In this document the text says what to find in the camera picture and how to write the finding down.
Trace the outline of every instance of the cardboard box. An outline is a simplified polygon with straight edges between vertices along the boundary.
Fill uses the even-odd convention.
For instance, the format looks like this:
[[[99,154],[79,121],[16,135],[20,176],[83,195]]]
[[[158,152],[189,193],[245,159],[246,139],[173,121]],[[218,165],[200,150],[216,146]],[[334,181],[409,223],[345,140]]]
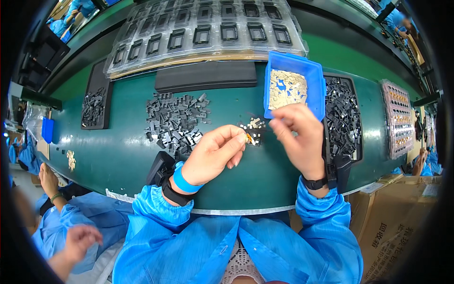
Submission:
[[[360,208],[350,227],[357,230],[363,255],[362,283],[385,275],[418,234],[436,201],[441,176],[403,176],[388,181],[390,184],[371,193],[359,191],[352,197],[352,207]]]
[[[364,232],[364,225],[367,224],[376,192],[397,181],[402,176],[402,174],[387,174],[378,181],[369,184],[361,191],[345,197],[345,201],[350,202],[351,205],[350,230],[353,232],[358,242]]]

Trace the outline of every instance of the blue plastic bin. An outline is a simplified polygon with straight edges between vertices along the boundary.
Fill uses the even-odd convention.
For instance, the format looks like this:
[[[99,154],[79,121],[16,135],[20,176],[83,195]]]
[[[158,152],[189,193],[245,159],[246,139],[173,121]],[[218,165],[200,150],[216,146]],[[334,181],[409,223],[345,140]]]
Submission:
[[[54,120],[43,117],[43,127],[41,128],[41,136],[47,144],[52,142],[52,135],[54,133]]]
[[[321,121],[325,117],[326,83],[321,65],[294,54],[270,51],[265,70],[265,95],[263,96],[265,118],[274,118],[271,115],[271,110],[268,109],[270,106],[271,69],[303,75],[307,81],[307,106],[318,120]]]

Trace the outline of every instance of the person's left hand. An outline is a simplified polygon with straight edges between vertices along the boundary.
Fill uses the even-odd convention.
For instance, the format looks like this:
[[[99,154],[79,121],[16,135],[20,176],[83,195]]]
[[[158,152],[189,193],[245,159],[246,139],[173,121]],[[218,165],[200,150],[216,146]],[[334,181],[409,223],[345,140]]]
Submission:
[[[103,245],[103,235],[97,228],[88,225],[77,225],[68,229],[63,254],[71,264],[83,260],[87,250],[95,243]]]
[[[246,133],[234,125],[225,125],[203,135],[181,168],[183,178],[202,185],[217,177],[227,166],[237,166],[245,150]]]
[[[49,198],[52,198],[58,193],[58,178],[46,163],[41,164],[39,169],[39,180],[41,181],[44,192]]]

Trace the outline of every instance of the clear plastic tray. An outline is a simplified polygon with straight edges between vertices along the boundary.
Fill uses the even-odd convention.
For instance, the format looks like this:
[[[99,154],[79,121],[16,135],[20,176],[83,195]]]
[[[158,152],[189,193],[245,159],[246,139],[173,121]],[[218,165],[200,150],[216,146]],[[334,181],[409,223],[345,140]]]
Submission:
[[[168,58],[223,50],[309,53],[285,0],[150,1],[131,9],[104,73],[109,77]]]

